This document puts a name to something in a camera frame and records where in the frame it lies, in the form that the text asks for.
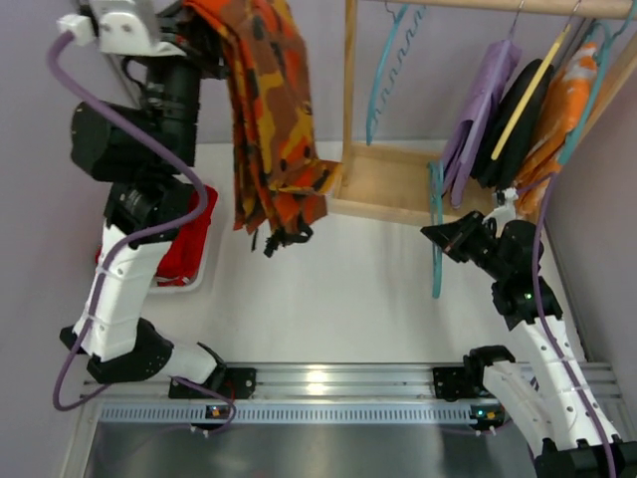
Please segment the orange camouflage trousers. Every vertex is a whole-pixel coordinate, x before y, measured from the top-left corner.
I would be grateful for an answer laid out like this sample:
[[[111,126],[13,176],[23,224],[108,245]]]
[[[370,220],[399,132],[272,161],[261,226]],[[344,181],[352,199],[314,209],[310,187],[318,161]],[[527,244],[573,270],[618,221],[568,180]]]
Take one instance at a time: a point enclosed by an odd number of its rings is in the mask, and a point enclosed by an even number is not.
[[[319,157],[306,42],[285,1],[186,1],[219,35],[233,115],[235,229],[264,253],[308,242],[341,165]]]

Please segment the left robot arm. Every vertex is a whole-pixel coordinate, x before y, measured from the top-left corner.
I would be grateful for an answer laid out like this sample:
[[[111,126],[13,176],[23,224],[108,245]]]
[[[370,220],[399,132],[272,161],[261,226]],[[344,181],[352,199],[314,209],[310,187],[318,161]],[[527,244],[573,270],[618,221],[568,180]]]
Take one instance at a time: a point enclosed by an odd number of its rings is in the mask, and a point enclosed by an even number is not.
[[[209,196],[193,171],[200,84],[225,76],[218,36],[179,2],[89,1],[61,18],[49,66],[78,98],[72,119],[73,163],[110,187],[102,246],[84,311],[61,331],[72,355],[85,355],[99,384],[166,375],[203,391],[218,389],[226,364],[203,344],[165,338],[141,314],[157,268]],[[144,65],[137,108],[105,103],[64,73],[70,44],[97,42],[124,63]]]

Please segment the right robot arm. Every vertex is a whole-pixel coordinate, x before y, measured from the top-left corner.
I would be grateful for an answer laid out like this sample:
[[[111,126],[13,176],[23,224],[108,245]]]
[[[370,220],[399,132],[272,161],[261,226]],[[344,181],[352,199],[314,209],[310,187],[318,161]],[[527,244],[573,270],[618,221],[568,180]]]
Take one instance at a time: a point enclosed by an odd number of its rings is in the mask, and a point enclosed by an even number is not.
[[[493,280],[493,303],[512,342],[470,350],[464,367],[525,438],[536,476],[635,476],[636,444],[601,409],[571,351],[556,295],[538,272],[536,226],[514,219],[498,229],[474,210],[421,232],[450,259],[472,262]]]

